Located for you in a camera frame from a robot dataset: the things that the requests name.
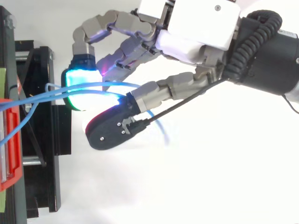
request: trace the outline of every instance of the robotic hand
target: robotic hand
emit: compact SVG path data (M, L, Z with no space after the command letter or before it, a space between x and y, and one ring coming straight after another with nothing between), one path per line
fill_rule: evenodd
M159 55L195 68L194 74L152 81L120 98L119 105L88 124L90 145L113 148L226 80L299 101L298 36L280 30L282 19L273 11L239 16L235 0L142 0L131 13L111 10L85 21L73 33L74 57L68 70L98 70L103 82L122 82ZM92 44L112 30L129 38L95 63ZM134 120L168 99L183 101L151 119Z

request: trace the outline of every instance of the white wall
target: white wall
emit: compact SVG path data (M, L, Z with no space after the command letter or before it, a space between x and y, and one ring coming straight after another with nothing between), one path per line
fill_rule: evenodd
M139 0L0 4L18 20L16 40L39 40L55 51L59 84L71 60L73 30L109 9L129 12ZM283 29L299 33L298 6L296 0L261 0L246 12L277 11ZM123 40L114 34L98 44L97 58ZM142 84L183 71L192 68L161 57L141 66L128 81ZM40 217L28 223L299 223L299 116L281 97L230 83L218 86L162 118L171 137L168 147L152 125L116 149L93 150L82 117L73 114L72 155L59 158L61 209L54 214L41 209Z

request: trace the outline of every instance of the red plastic part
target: red plastic part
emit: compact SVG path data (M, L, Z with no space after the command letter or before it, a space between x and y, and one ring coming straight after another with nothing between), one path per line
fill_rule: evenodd
M10 99L0 99L0 103L10 102ZM20 123L20 112L19 107L13 107L5 111L6 115L6 130L7 133L11 133ZM15 134L8 142L8 163L9 163L9 173L11 174L7 177L7 181L1 183L0 181L0 191L3 191L15 183L22 177L22 157L21 157L21 134L18 132Z

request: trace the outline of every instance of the blue cable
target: blue cable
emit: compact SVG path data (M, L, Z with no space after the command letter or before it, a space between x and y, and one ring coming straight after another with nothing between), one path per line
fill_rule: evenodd
M117 82L78 84L78 85L74 85L74 86L71 86L71 87L60 88L59 90L47 91L46 93L42 93L42 94L39 94L37 96L30 97L30 98L27 98L27 99L24 99L24 100L18 100L18 101L13 101L13 102L8 102L8 103L1 103L0 104L0 111L4 111L4 110L7 110L11 107L20 106L20 105L23 105L23 104L33 103L34 105L31 108L28 115L25 117L25 119L9 135L7 135L3 140L0 141L0 147L3 144L5 144L10 138L12 138L19 130L21 130L21 128L30 120L30 118L32 117L32 114L34 113L34 111L35 111L35 109L36 109L36 107L38 106L39 103L49 102L49 101L53 101L53 100L61 99L61 98L67 98L71 95L77 95L77 94L104 94L104 95L111 94L111 95L116 95L118 97L123 96L123 95L117 94L117 93L106 92L106 91L96 91L96 90L77 90L77 91L73 91L73 92L66 92L66 91L69 91L69 90L75 90L75 89L79 89L79 88L88 88L88 87L95 87L95 86L116 86L116 85L133 87L133 88L140 87L139 85L136 85L136 84L117 83ZM47 84L46 85L47 90L49 90L49 86L55 86L55 87L59 88L58 85ZM148 111L148 113L152 117L154 116L154 114L151 111ZM165 143L168 145L169 138L168 138L168 135L166 134L166 132L163 128L163 125L158 120L156 122L157 122L158 127L161 129L161 132L164 135Z
M18 133L18 131L24 127L24 125L30 120L30 118L32 117L34 111L36 110L38 106L38 103L33 104L31 110L29 111L29 113L27 114L27 116L24 118L24 120L22 120L22 122L11 132L9 133L3 140L0 141L0 147L2 147L5 143L8 142L8 140L10 140L15 134Z
M104 83L85 83L85 84L78 84L78 85L73 85L70 87L64 87L58 90L53 90L53 91L49 91L49 92L45 92L45 93L41 93L38 94L36 96L33 97L29 97L27 99L22 99L22 100L18 100L18 101L13 101L13 102L5 102L5 103L0 103L0 111L6 110L8 108L5 107L5 109L3 109L1 106L4 105L8 105L8 104L12 104L14 106L18 106L18 105L22 105L22 104L30 104L32 101L36 101L45 97L50 97L59 93L63 93L63 92L67 92L67 91L71 91L71 90L77 90L77 89L82 89L82 88L88 88L88 87L97 87L97 86L127 86L127 87L133 87L133 88L139 88L139 85L136 84L131 84L131 83L117 83L117 82L104 82Z
M105 91L99 91L99 90L77 90L77 91L73 91L73 92L66 92L66 93L63 93L60 95L56 95L56 96L37 98L35 100L33 99L33 97L29 97L24 100L16 100L16 101L5 103L3 105L0 104L0 111L4 111L11 107L20 106L23 104L33 104L35 102L36 103L45 103L45 102L53 101L56 99L67 98L69 96L78 95L78 94L100 94L100 95L115 95L117 97L123 97L123 95L118 94L118 93L113 93L113 92L105 92Z
M151 117L154 117L154 116L155 116L154 113L153 113L152 111L147 111L147 113L148 113ZM160 128L162 134L164 135L164 141L165 141L165 144L166 144L166 145L169 145L169 142L170 142L170 141L169 141L169 137L168 137L168 135L167 135L167 133L166 133L166 131L165 131L165 129L164 129L162 123L161 123L159 120L156 120L156 123L157 123L158 127Z

